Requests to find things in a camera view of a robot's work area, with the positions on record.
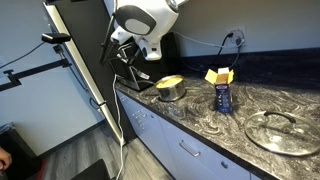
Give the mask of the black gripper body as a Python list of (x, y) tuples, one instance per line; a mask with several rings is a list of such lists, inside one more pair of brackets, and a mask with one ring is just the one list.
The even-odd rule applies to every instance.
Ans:
[(117, 49), (117, 59), (131, 66), (137, 59), (141, 50), (135, 42), (120, 45)]

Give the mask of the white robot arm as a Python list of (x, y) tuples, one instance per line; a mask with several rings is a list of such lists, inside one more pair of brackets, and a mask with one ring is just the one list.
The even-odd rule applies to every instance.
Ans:
[(162, 58), (161, 39), (175, 24), (188, 0), (116, 0), (118, 24), (110, 40), (119, 45), (133, 38), (147, 61)]

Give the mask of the person hand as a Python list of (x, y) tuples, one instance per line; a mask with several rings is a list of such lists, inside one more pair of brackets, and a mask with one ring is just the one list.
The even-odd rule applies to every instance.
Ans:
[(11, 154), (0, 148), (0, 170), (6, 170), (12, 164)]

